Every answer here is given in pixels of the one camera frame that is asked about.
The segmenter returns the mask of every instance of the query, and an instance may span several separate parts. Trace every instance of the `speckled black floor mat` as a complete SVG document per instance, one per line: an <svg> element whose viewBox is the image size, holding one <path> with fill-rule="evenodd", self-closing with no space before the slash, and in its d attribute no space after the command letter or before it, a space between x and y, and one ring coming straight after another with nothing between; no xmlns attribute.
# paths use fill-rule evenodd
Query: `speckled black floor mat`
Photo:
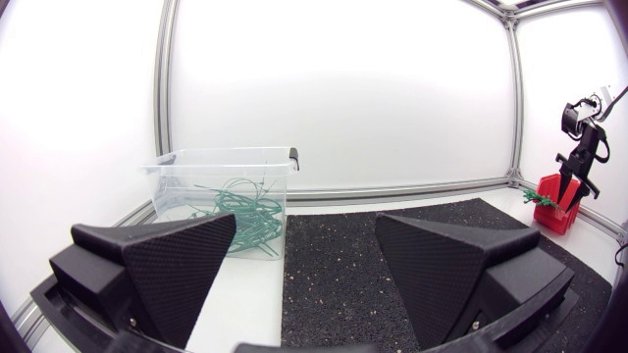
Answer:
<svg viewBox="0 0 628 353"><path fill-rule="evenodd" d="M524 227L481 199L387 213L471 227ZM571 289L580 296L541 351L577 352L602 315L610 284L544 237L539 246L574 270ZM283 312L283 346L375 343L383 353L419 350L375 237L374 212L288 217Z"/></svg>

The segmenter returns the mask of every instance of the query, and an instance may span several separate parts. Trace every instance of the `white wall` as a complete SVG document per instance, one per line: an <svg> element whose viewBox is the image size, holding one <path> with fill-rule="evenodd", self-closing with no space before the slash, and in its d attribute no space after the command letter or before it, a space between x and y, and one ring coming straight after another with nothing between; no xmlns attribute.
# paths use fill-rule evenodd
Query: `white wall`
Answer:
<svg viewBox="0 0 628 353"><path fill-rule="evenodd" d="M556 153L568 157L577 145L560 130L565 104L574 104L603 85L610 85L617 95L628 85L628 60L602 6L524 20L518 38L525 96L521 170L526 180L539 182L558 173ZM582 202L619 224L628 219L627 117L628 97L624 97L602 124L610 161L594 162L589 173L600 197ZM605 156L603 145L598 151Z"/></svg>
<svg viewBox="0 0 628 353"><path fill-rule="evenodd" d="M502 24L461 0L182 1L175 149L297 147L292 190L502 177Z"/></svg>
<svg viewBox="0 0 628 353"><path fill-rule="evenodd" d="M147 199L159 1L11 1L0 19L0 300L51 274L70 226Z"/></svg>

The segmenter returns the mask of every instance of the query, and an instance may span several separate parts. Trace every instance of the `red container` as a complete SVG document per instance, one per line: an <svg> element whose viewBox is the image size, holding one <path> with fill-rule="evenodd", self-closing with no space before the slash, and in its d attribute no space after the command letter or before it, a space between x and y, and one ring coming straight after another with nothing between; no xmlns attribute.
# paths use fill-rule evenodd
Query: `red container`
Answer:
<svg viewBox="0 0 628 353"><path fill-rule="evenodd" d="M566 210L569 207L573 195L576 193L576 189L580 186L580 181L571 179L569 186L565 194L562 196L562 200L558 206L562 210ZM560 175L545 176L541 178L539 187L537 187L537 193L541 196L549 197L554 203L558 198L558 189L560 188ZM534 209L534 219L540 224L550 228L560 235L564 235L565 232L571 227L576 220L578 209L580 208L580 201L569 212L557 210L552 206L540 206Z"/></svg>

